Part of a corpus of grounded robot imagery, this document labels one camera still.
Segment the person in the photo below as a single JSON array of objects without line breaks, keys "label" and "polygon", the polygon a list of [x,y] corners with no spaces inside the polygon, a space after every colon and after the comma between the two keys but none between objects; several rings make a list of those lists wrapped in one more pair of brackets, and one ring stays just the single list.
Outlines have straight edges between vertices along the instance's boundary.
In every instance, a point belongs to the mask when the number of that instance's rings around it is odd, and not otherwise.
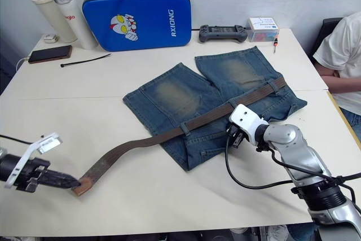
[{"label": "person", "polygon": [[361,141],[361,12],[343,18],[313,57],[316,70]]}]

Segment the cartoon character print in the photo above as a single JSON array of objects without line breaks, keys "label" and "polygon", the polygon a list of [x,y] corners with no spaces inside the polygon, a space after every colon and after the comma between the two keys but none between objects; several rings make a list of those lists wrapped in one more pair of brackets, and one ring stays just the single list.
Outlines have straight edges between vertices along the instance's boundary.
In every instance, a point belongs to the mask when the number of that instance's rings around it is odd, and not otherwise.
[{"label": "cartoon character print", "polygon": [[136,41],[138,39],[135,32],[137,23],[135,22],[134,17],[129,14],[114,16],[111,20],[110,27],[116,33],[125,35],[125,38],[131,41]]}]

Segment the black chair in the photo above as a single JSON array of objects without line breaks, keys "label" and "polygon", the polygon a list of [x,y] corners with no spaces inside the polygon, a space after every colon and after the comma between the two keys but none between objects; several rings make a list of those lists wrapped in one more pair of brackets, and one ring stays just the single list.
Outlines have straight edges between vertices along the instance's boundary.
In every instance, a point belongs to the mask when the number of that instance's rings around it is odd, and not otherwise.
[{"label": "black chair", "polygon": [[341,21],[341,19],[342,17],[323,19],[320,32],[318,33],[314,46],[311,52],[309,53],[309,59],[311,60],[312,64],[316,62],[313,55],[317,51],[318,47],[320,47],[323,39],[325,39],[328,35],[330,35],[333,32],[334,28],[337,26],[338,22]]}]

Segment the person's arm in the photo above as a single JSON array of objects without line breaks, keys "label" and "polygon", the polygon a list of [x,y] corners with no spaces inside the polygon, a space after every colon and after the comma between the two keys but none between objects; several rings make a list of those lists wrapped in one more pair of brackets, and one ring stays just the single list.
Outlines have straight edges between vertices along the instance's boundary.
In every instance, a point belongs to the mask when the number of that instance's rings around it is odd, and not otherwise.
[{"label": "person's arm", "polygon": [[361,91],[361,78],[339,78],[335,76],[335,70],[323,67],[315,63],[317,72],[328,86],[330,93],[352,93]]}]

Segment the blue case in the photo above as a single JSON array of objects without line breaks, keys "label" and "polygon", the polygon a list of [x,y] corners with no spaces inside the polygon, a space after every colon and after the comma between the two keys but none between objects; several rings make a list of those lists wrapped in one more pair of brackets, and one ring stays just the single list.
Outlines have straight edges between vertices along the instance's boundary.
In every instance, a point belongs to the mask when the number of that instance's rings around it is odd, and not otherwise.
[{"label": "blue case", "polygon": [[107,51],[182,46],[191,38],[190,0],[84,0],[82,9]]}]

